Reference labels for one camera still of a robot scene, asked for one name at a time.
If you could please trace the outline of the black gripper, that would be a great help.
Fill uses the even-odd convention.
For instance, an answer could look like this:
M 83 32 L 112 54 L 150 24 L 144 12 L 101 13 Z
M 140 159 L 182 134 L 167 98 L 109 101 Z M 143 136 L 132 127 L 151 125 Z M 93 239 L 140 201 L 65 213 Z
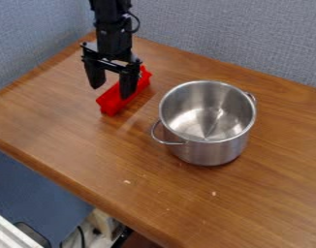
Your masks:
M 138 87 L 140 60 L 132 53 L 132 34 L 136 31 L 130 20 L 96 22 L 96 40 L 80 45 L 91 87 L 97 89 L 104 84 L 104 71 L 119 74 L 119 93 L 123 100 L 135 93 Z

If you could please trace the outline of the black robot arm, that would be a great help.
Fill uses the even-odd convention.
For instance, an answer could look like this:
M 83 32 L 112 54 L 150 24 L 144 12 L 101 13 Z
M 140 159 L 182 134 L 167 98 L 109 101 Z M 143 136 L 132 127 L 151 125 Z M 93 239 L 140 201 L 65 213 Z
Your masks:
M 128 99 L 138 88 L 140 60 L 132 53 L 132 34 L 139 26 L 132 28 L 131 0 L 89 0 L 95 13 L 96 28 L 95 43 L 84 42 L 81 61 L 87 78 L 93 89 L 105 82 L 104 71 L 119 75 L 119 95 Z

